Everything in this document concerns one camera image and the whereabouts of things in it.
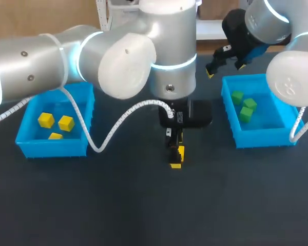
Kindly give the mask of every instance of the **yellow cube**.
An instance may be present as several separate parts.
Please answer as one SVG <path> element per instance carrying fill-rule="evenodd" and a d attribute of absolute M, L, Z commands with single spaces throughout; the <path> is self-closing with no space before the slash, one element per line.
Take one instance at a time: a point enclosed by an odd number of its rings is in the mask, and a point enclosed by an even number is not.
<path fill-rule="evenodd" d="M 62 131 L 70 132 L 75 126 L 75 123 L 72 117 L 63 115 L 61 120 L 58 122 L 58 125 Z"/>
<path fill-rule="evenodd" d="M 37 121 L 43 128 L 51 128 L 52 125 L 55 123 L 53 115 L 49 113 L 42 113 L 40 117 L 37 119 Z"/>
<path fill-rule="evenodd" d="M 181 169 L 181 163 L 170 164 L 170 166 L 171 166 L 172 169 Z"/>
<path fill-rule="evenodd" d="M 54 139 L 63 139 L 63 136 L 61 134 L 58 134 L 58 133 L 52 133 L 50 135 L 50 137 L 48 139 L 51 139 L 51 140 L 54 140 Z"/>

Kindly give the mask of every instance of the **wall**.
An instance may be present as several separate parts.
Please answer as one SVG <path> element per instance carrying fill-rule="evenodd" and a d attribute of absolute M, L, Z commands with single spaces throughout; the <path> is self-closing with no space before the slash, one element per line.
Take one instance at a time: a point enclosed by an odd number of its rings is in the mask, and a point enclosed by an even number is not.
<path fill-rule="evenodd" d="M 0 38 L 100 27 L 95 0 L 0 0 Z"/>

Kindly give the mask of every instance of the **cardboard box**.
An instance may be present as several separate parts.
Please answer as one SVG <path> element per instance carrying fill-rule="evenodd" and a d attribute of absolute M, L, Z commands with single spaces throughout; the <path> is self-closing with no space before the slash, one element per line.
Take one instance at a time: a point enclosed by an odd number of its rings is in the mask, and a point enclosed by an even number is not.
<path fill-rule="evenodd" d="M 239 7 L 239 0 L 203 0 L 199 7 L 199 18 L 202 20 L 224 19 L 230 10 Z"/>

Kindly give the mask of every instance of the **metal shelf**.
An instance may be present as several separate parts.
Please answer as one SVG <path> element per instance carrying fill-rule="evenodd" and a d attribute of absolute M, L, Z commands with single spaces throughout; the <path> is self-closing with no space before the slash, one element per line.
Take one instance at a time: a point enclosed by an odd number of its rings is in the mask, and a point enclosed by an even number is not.
<path fill-rule="evenodd" d="M 196 39 L 227 39 L 221 27 L 222 20 L 196 20 Z"/>

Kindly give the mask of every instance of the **small yellow block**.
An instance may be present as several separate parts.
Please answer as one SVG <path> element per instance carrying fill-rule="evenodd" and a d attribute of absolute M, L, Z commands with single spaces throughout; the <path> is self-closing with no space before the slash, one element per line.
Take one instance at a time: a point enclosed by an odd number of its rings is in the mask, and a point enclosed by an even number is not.
<path fill-rule="evenodd" d="M 50 137 L 48 139 L 51 139 L 51 140 L 54 140 L 54 139 L 63 139 L 63 136 L 61 134 L 58 134 L 58 133 L 52 133 L 50 135 Z"/>
<path fill-rule="evenodd" d="M 70 132 L 73 127 L 75 126 L 74 119 L 72 117 L 63 115 L 61 120 L 58 122 L 58 125 L 60 126 L 60 129 L 62 131 Z"/>
<path fill-rule="evenodd" d="M 37 121 L 43 128 L 51 128 L 52 125 L 55 123 L 53 115 L 49 113 L 42 113 L 40 117 L 37 119 Z"/>
<path fill-rule="evenodd" d="M 179 146 L 178 151 L 179 154 L 181 155 L 181 162 L 184 162 L 185 146 Z"/>
<path fill-rule="evenodd" d="M 172 169 L 181 169 L 181 164 L 170 164 Z"/>

